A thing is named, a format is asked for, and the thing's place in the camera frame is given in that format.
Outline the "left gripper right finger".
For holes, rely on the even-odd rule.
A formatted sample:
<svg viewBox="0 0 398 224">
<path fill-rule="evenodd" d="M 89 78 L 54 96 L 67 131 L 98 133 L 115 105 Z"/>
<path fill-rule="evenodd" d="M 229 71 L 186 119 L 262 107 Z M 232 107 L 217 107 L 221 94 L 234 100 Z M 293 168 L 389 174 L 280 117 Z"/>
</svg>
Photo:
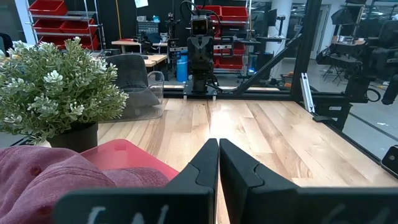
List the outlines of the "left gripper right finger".
<svg viewBox="0 0 398 224">
<path fill-rule="evenodd" d="M 300 187 L 220 139 L 231 223 L 397 223 L 396 188 Z"/>
</svg>

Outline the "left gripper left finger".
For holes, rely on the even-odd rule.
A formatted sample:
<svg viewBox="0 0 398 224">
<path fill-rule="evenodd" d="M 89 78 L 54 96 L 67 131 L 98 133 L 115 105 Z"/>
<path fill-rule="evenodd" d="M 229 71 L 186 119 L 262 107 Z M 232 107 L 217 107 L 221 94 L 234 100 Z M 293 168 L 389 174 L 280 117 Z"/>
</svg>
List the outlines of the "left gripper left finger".
<svg viewBox="0 0 398 224">
<path fill-rule="evenodd" d="M 219 145 L 209 139 L 162 188 L 85 189 L 56 204 L 55 223 L 183 223 L 216 221 Z"/>
</svg>

